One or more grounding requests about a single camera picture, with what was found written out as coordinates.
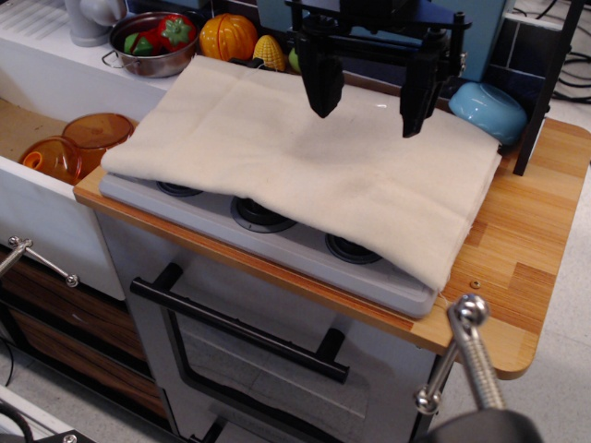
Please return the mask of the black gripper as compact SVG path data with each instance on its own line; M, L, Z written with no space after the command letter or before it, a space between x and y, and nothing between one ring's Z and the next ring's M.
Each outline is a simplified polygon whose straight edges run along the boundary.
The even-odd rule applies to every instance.
M406 66L401 89L403 137L432 116L448 74L465 69L461 11L430 1L287 1L308 103L320 117L338 105L344 86L338 57Z

